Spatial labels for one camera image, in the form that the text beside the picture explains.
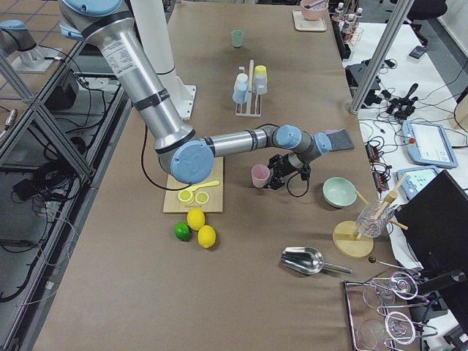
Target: yellow cup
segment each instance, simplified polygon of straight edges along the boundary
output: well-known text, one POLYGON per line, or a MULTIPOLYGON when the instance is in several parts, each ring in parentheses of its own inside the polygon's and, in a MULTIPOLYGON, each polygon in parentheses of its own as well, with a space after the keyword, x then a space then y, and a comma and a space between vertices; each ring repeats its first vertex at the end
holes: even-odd
POLYGON ((255 66, 254 69, 254 77, 256 75, 265 75, 266 77, 266 82, 268 82, 268 76, 266 75, 266 67, 263 66, 262 64, 259 64, 258 66, 255 66))

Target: bowl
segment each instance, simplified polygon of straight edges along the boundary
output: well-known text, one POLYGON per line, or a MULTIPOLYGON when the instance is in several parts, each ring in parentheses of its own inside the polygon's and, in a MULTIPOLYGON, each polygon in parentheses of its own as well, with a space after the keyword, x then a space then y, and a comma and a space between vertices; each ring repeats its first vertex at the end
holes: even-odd
POLYGON ((323 184, 323 197, 333 207, 343 208, 356 201, 356 188, 345 178, 329 178, 323 184))
POLYGON ((319 20, 323 18, 325 14, 328 13, 328 2, 323 2, 316 7, 310 9, 305 8, 304 6, 310 5, 317 2, 317 0, 302 0, 301 1, 301 13, 306 20, 319 20))

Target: cutting board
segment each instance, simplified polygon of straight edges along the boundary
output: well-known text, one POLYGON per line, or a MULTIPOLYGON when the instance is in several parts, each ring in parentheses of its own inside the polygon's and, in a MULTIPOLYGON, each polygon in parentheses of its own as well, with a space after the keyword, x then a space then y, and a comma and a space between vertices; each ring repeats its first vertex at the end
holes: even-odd
MULTIPOLYGON (((202 184, 208 183, 209 181, 219 181, 219 185, 210 186, 206 188, 199 188, 195 191, 194 195, 198 192, 208 193, 210 200, 201 205, 194 201, 188 205, 182 203, 177 198, 178 192, 166 191, 164 198, 164 207, 162 212, 165 214, 183 214, 190 211, 193 208, 199 208, 203 212, 222 212, 222 194, 223 194, 223 175, 224 175, 224 157, 218 157, 214 160, 213 172, 210 176, 205 179, 202 184)), ((167 177, 167 188, 178 189, 183 188, 186 184, 180 183, 174 179, 171 175, 167 177)))

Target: label sticker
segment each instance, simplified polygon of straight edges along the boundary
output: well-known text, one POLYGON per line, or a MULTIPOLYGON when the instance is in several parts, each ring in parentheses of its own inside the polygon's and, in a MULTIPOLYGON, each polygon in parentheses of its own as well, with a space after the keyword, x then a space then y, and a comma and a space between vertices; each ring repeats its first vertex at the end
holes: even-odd
POLYGON ((127 47, 121 40, 102 49, 102 55, 109 63, 110 68, 117 78, 137 68, 132 54, 127 50, 127 47))

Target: green cup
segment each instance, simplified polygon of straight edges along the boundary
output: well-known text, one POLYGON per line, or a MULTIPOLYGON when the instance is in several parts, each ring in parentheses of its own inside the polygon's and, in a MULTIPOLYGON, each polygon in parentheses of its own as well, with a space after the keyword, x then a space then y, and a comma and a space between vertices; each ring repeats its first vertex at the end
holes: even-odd
POLYGON ((240 48, 244 40, 244 31, 240 29, 234 29, 231 31, 231 38, 233 39, 233 47, 240 48))

